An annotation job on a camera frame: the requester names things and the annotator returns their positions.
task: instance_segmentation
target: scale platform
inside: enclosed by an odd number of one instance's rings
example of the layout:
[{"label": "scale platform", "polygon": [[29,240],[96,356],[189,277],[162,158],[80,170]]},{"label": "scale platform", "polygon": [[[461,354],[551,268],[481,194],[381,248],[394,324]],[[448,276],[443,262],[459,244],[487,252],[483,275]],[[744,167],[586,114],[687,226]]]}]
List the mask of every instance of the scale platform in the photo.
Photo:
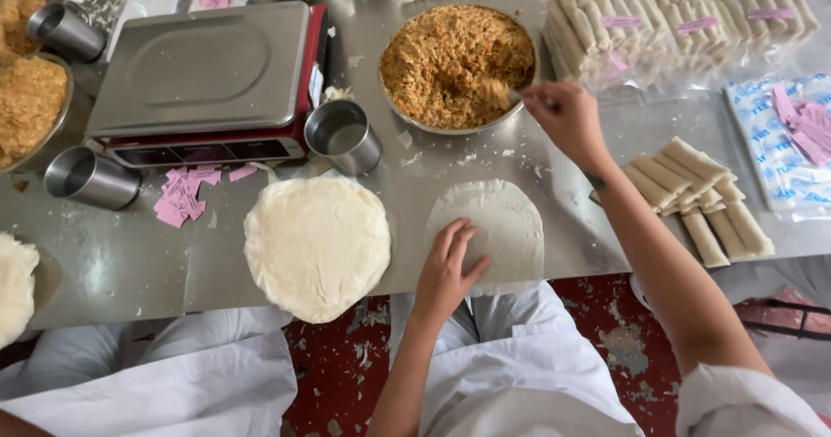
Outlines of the scale platform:
[{"label": "scale platform", "polygon": [[301,1],[130,20],[87,136],[129,167],[304,158],[328,28]]}]

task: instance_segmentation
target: stainless steel bowl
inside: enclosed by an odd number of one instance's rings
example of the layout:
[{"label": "stainless steel bowl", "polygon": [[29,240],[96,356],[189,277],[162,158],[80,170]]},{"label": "stainless steel bowl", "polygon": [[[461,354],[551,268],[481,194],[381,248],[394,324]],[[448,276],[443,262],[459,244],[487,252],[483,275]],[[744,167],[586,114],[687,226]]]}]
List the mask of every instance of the stainless steel bowl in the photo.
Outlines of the stainless steel bowl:
[{"label": "stainless steel bowl", "polygon": [[58,113],[52,130],[40,143],[11,166],[0,168],[0,173],[43,173],[60,152],[79,145],[84,138],[84,131],[87,130],[92,100],[76,87],[69,65],[60,57],[47,53],[36,53],[27,57],[34,56],[58,64],[67,73],[67,90],[61,112]]},{"label": "stainless steel bowl", "polygon": [[[537,44],[534,42],[534,38],[532,38],[531,35],[528,33],[528,28],[525,25],[519,23],[514,17],[512,17],[507,12],[504,12],[503,10],[495,9],[493,7],[481,6],[479,4],[458,4],[458,5],[459,6],[476,6],[476,7],[482,7],[482,8],[485,8],[485,9],[496,10],[500,14],[503,14],[503,15],[511,18],[514,22],[516,22],[517,25],[521,26],[522,29],[525,30],[525,35],[528,36],[528,39],[531,39],[531,47],[534,49],[534,78],[531,81],[532,81],[532,83],[536,83],[539,80],[539,49],[537,48]],[[410,17],[409,19],[407,19],[407,21],[405,21],[401,26],[399,26],[396,29],[395,33],[398,33],[398,30],[401,29],[402,26],[406,25],[410,20],[420,16],[421,14],[419,14],[417,16]],[[387,48],[389,48],[389,47],[390,47],[390,43],[389,43],[389,41],[387,41],[387,46],[385,46],[384,49],[381,50],[381,56],[384,55],[384,53],[387,51]],[[384,84],[384,76],[380,74],[380,59],[381,59],[381,56],[378,57],[378,82],[380,83],[380,91],[384,93],[384,99],[387,100],[387,104],[389,104],[390,108],[392,108],[392,110],[395,111],[396,114],[398,114],[404,120],[404,122],[406,122],[407,124],[415,125],[416,127],[418,127],[421,130],[425,130],[427,132],[431,132],[433,134],[440,134],[440,135],[478,134],[479,132],[482,132],[483,130],[491,129],[491,128],[499,125],[499,124],[504,123],[507,119],[509,119],[514,114],[519,113],[519,111],[522,110],[525,107],[525,105],[522,103],[522,101],[520,101],[520,102],[514,104],[514,107],[511,108],[510,111],[508,111],[505,114],[502,114],[501,117],[490,121],[488,124],[480,125],[479,127],[475,128],[475,129],[459,129],[459,130],[437,129],[437,128],[431,127],[427,124],[421,124],[417,120],[412,119],[404,111],[402,111],[398,106],[396,106],[396,104],[392,101],[392,98],[390,98],[390,94],[389,94],[389,92],[387,92],[387,87]]]}]

